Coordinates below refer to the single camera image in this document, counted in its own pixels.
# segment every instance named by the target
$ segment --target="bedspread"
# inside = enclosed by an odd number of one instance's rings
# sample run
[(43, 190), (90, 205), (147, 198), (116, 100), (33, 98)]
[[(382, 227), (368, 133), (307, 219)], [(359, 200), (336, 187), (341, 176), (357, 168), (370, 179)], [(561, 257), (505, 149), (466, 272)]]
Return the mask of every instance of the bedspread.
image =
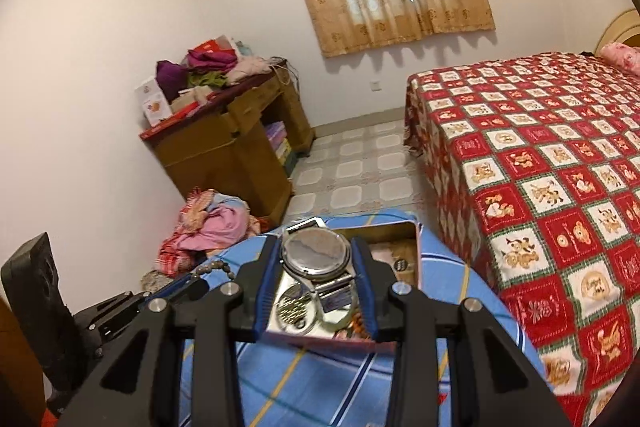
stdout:
[(640, 81), (561, 53), (418, 73), (405, 138), (423, 153), (445, 243), (588, 425), (640, 342)]

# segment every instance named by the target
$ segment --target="round table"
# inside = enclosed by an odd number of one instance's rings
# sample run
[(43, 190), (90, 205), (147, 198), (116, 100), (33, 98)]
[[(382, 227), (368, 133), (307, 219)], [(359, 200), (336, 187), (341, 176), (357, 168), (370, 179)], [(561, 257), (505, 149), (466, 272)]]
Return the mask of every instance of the round table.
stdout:
[[(325, 217), (331, 228), (343, 229), (416, 221), (394, 209), (357, 216)], [(224, 251), (234, 272), (260, 254), (263, 235), (252, 237)], [(445, 247), (426, 227), (421, 227), (422, 290), (433, 299), (459, 303), (466, 297), (480, 299), (494, 314), (516, 345), (544, 377), (543, 364), (529, 339), (482, 279)], [(204, 276), (210, 287), (225, 282), (213, 271)], [(265, 343), (236, 346), (244, 422), (249, 427), (382, 427), (394, 367), (392, 355), (358, 353), (353, 349), (301, 349)], [(444, 340), (438, 340), (440, 376), (440, 426), (450, 426), (449, 366)], [(185, 345), (180, 384), (180, 427), (190, 425), (193, 344)]]

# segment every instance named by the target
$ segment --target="metal screw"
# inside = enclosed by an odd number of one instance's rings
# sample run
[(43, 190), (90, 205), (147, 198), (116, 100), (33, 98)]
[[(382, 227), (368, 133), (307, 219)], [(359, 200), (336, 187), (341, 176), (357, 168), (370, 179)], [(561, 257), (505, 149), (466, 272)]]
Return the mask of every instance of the metal screw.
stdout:
[(154, 313), (159, 313), (166, 308), (166, 301), (164, 299), (152, 299), (149, 302), (149, 309)]
[(403, 281), (396, 281), (391, 286), (396, 295), (408, 295), (411, 293), (411, 285)]
[(230, 297), (240, 291), (240, 286), (235, 282), (225, 282), (220, 286), (220, 291), (227, 297)]
[(482, 302), (474, 298), (467, 299), (465, 300), (465, 308), (470, 312), (479, 312), (482, 309)]

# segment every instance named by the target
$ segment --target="floor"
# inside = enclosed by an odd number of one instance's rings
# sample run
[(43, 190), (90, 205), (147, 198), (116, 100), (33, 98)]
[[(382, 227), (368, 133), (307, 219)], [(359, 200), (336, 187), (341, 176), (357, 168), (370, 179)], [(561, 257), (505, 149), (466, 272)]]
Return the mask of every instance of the floor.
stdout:
[(295, 196), (284, 223), (303, 216), (399, 208), (436, 231), (433, 189), (392, 121), (316, 139), (293, 171)]

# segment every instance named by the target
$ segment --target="pink floral pillow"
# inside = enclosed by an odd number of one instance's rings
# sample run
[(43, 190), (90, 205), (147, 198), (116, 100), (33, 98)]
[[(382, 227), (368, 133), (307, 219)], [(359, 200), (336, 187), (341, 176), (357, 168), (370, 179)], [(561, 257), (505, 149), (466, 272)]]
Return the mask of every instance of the pink floral pillow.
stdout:
[(631, 48), (621, 42), (610, 42), (600, 51), (604, 61), (625, 73), (640, 76), (640, 48)]

